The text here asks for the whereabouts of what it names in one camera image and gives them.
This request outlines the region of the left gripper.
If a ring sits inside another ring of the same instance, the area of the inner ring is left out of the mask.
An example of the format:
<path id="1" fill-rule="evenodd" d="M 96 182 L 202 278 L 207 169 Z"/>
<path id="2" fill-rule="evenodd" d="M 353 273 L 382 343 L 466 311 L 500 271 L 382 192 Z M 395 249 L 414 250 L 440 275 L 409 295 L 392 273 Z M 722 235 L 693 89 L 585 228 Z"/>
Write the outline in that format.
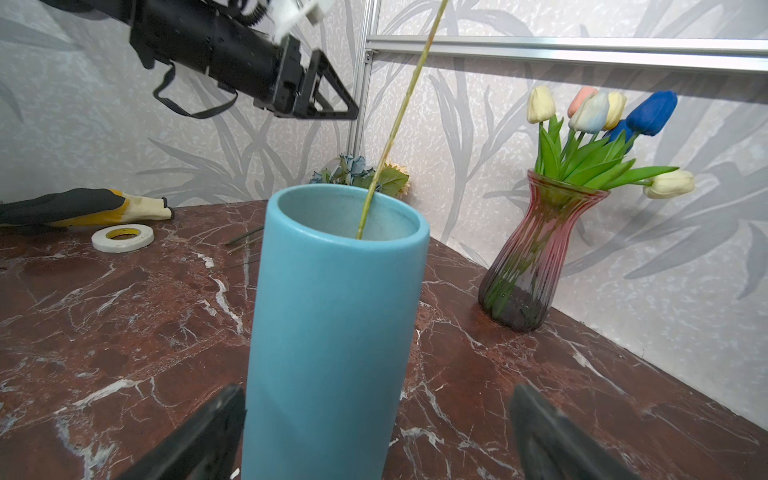
<path id="1" fill-rule="evenodd" d="M 300 42 L 288 35 L 275 45 L 241 24 L 224 9 L 205 1 L 137 1 L 130 45 L 147 69 L 169 66 L 153 97 L 185 117 L 213 117 L 237 99 L 189 112 L 162 95 L 186 66 L 218 82 L 220 88 L 254 99 L 254 105 L 280 117 L 307 120 L 356 120 L 359 106 L 324 52 L 315 49 L 305 70 Z"/>

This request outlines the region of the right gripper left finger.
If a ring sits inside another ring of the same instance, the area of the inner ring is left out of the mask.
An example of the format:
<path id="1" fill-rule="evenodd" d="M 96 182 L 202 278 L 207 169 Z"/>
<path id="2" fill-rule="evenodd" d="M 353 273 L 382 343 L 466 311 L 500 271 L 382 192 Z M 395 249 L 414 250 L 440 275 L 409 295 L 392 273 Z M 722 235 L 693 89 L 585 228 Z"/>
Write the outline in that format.
<path id="1" fill-rule="evenodd" d="M 243 388 L 228 385 L 120 477 L 228 479 L 245 418 Z"/>

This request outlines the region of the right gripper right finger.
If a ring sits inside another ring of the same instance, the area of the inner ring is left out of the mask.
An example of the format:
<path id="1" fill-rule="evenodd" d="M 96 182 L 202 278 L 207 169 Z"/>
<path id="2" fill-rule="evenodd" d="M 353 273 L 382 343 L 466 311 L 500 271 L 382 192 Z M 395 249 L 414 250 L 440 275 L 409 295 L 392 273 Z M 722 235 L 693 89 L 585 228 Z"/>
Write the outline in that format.
<path id="1" fill-rule="evenodd" d="M 515 387 L 509 416 L 527 479 L 636 479 L 530 385 Z"/>

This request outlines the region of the cream sunflower stem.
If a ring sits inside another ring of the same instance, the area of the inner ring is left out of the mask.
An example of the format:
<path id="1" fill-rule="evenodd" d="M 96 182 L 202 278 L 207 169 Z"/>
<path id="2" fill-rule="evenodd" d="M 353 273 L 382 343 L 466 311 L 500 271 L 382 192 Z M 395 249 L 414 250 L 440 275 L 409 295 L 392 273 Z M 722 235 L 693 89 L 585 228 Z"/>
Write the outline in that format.
<path id="1" fill-rule="evenodd" d="M 367 222 L 367 218 L 369 215 L 369 211 L 371 208 L 371 204 L 373 202 L 374 195 L 377 191 L 377 187 L 379 185 L 380 177 L 382 174 L 382 171 L 384 170 L 385 164 L 388 161 L 389 154 L 394 146 L 396 137 L 399 133 L 403 118 L 406 114 L 406 111 L 408 109 L 408 106 L 410 104 L 411 97 L 413 95 L 413 92 L 416 88 L 416 85 L 418 83 L 419 77 L 421 75 L 421 71 L 424 67 L 424 64 L 426 63 L 426 60 L 429 55 L 429 51 L 431 49 L 431 46 L 434 42 L 436 33 L 439 29 L 439 24 L 442 20 L 442 17 L 444 15 L 444 12 L 446 10 L 447 4 L 449 3 L 448 0 L 442 0 L 439 8 L 437 10 L 435 19 L 432 23 L 432 27 L 429 31 L 429 34 L 427 36 L 427 40 L 424 43 L 421 55 L 419 56 L 419 59 L 416 63 L 416 66 L 414 68 L 414 71 L 411 76 L 411 80 L 409 82 L 408 88 L 406 90 L 406 93 L 403 97 L 403 100 L 401 102 L 400 108 L 398 110 L 397 116 L 395 117 L 395 120 L 393 122 L 389 137 L 387 139 L 387 142 L 385 143 L 385 147 L 383 149 L 382 155 L 379 159 L 379 162 L 375 168 L 374 175 L 372 177 L 371 183 L 368 186 L 367 194 L 363 203 L 363 208 L 361 212 L 361 216 L 358 223 L 358 228 L 356 231 L 355 239 L 356 240 L 362 240 L 364 235 L 364 230 Z"/>

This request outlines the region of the red glass vase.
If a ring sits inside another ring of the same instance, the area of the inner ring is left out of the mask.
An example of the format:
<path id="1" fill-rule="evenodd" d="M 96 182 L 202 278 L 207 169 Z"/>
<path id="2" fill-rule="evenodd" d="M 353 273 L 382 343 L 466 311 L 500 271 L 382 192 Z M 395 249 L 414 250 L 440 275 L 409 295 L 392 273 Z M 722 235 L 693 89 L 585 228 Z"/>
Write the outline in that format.
<path id="1" fill-rule="evenodd" d="M 480 306 L 494 321 L 520 333 L 544 323 L 577 220 L 609 195 L 532 170 L 527 179 L 528 210 L 488 269 L 478 293 Z"/>

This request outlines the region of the teal ceramic vase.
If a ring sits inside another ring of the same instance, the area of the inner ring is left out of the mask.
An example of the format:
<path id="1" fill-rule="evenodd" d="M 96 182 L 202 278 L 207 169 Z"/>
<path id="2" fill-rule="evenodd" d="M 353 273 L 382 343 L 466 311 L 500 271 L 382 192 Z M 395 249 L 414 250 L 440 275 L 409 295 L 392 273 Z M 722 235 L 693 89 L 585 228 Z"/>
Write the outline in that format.
<path id="1" fill-rule="evenodd" d="M 406 203 L 307 184 L 268 202 L 242 477 L 378 479 L 406 376 L 430 228 Z"/>

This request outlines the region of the pink tulip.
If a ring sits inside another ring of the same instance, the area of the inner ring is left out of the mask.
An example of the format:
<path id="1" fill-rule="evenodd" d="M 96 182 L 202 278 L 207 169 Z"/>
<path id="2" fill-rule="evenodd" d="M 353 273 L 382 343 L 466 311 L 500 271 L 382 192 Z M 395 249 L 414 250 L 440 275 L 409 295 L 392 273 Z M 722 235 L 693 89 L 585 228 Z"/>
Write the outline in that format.
<path id="1" fill-rule="evenodd" d="M 590 87 L 590 86 L 584 86 L 582 87 L 579 92 L 576 94 L 572 102 L 570 103 L 568 109 L 567 109 L 567 116 L 569 118 L 572 118 L 577 111 L 580 109 L 582 104 L 595 96 L 598 93 L 598 90 L 596 88 Z"/>

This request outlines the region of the white blue tulip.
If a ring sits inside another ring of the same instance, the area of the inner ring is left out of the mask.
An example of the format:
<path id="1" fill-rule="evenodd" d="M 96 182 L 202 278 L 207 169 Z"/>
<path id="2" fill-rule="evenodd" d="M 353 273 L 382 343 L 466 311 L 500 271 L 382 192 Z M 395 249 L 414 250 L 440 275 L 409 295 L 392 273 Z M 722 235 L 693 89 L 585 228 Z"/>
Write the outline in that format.
<path id="1" fill-rule="evenodd" d="M 569 129 L 576 134 L 574 145 L 580 146 L 587 134 L 599 133 L 606 123 L 610 109 L 608 93 L 595 93 L 585 99 L 569 120 Z"/>

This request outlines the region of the dark blue tulip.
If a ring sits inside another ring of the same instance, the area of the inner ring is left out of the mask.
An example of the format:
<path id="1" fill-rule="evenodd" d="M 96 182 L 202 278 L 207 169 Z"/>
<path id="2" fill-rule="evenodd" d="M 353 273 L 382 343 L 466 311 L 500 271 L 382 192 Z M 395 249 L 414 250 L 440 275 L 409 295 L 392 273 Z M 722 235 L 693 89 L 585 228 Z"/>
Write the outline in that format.
<path id="1" fill-rule="evenodd" d="M 630 128 L 626 119 L 620 120 L 613 129 L 607 131 L 604 135 L 605 138 L 609 139 L 609 145 L 616 148 L 622 147 L 625 151 L 629 151 L 632 148 L 638 136 L 639 133 Z"/>

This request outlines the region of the yellow cream tulip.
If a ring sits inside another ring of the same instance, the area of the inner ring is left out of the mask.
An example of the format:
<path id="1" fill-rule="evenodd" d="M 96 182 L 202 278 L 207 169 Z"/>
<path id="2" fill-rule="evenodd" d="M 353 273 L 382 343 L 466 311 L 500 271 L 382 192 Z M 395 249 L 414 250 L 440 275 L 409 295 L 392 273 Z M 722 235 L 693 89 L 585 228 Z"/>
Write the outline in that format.
<path id="1" fill-rule="evenodd" d="M 609 93 L 608 101 L 609 110 L 603 127 L 604 131 L 612 130 L 618 125 L 619 121 L 622 119 L 627 103 L 627 97 L 623 93 L 614 91 Z"/>

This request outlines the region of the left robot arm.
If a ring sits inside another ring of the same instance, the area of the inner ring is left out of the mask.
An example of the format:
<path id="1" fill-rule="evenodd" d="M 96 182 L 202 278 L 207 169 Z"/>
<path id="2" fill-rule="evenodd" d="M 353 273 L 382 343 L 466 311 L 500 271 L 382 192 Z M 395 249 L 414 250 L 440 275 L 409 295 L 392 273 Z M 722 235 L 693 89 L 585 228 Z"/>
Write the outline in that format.
<path id="1" fill-rule="evenodd" d="M 186 66 L 233 95 L 253 98 L 256 107 L 277 117 L 355 120 L 359 107 L 325 53 L 315 49 L 307 66 L 291 29 L 306 19 L 316 25 L 332 9 L 330 1 L 53 1 L 73 14 L 99 13 L 130 28 L 129 43 L 142 65 L 168 65 L 153 96 L 187 116 L 162 92 Z"/>

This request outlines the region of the teal hydrangea bouquet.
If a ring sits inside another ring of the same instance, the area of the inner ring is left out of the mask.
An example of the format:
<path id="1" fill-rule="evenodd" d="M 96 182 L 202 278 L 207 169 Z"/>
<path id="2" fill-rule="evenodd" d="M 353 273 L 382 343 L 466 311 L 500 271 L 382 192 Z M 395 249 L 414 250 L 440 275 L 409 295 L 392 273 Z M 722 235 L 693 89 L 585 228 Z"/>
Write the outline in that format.
<path id="1" fill-rule="evenodd" d="M 311 178 L 311 184 L 338 184 L 355 186 L 368 189 L 376 168 L 368 168 L 366 160 L 362 156 L 340 155 L 338 163 L 332 168 L 323 168 L 315 171 Z M 376 191 L 395 198 L 402 198 L 410 190 L 410 175 L 405 167 L 385 163 L 382 173 L 378 177 Z"/>

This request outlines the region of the white tape roll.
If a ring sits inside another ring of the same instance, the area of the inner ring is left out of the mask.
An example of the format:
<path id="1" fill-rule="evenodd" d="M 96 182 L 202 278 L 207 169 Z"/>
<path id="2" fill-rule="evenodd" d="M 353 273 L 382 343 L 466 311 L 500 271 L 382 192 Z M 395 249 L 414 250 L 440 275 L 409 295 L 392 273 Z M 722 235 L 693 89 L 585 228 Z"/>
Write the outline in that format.
<path id="1" fill-rule="evenodd" d="M 142 224 L 115 225 L 103 228 L 91 236 L 92 246 L 100 252 L 129 253 L 150 245 L 155 239 L 151 227 Z"/>

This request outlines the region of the black work glove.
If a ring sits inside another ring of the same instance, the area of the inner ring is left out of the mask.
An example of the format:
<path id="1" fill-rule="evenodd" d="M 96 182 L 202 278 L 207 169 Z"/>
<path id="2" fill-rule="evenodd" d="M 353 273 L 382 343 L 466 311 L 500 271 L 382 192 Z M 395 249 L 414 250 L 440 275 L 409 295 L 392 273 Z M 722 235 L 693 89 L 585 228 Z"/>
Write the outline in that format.
<path id="1" fill-rule="evenodd" d="M 76 188 L 1 205 L 1 226 L 85 227 L 174 218 L 166 198 L 119 190 Z"/>

